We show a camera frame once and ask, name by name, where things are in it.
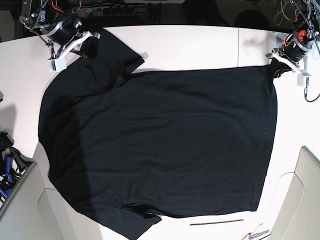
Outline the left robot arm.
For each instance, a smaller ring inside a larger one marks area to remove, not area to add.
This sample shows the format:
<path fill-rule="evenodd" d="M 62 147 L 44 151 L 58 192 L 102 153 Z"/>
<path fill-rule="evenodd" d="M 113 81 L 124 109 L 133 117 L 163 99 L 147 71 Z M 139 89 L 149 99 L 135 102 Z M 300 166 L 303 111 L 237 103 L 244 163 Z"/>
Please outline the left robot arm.
<path fill-rule="evenodd" d="M 320 3 L 318 0 L 279 0 L 279 14 L 293 24 L 280 43 L 266 54 L 271 60 L 270 77 L 283 73 L 300 73 L 299 62 L 307 57 L 313 46 L 320 49 Z"/>

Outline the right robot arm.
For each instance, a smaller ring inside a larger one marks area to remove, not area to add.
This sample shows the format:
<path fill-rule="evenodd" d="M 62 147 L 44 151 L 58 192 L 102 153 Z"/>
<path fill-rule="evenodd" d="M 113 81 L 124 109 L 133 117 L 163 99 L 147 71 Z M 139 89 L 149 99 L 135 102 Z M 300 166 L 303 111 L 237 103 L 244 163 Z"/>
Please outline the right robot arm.
<path fill-rule="evenodd" d="M 98 53 L 100 34 L 82 29 L 83 0 L 69 1 L 60 8 L 57 0 L 23 0 L 20 23 L 49 48 L 50 59 L 75 53 L 93 59 Z"/>

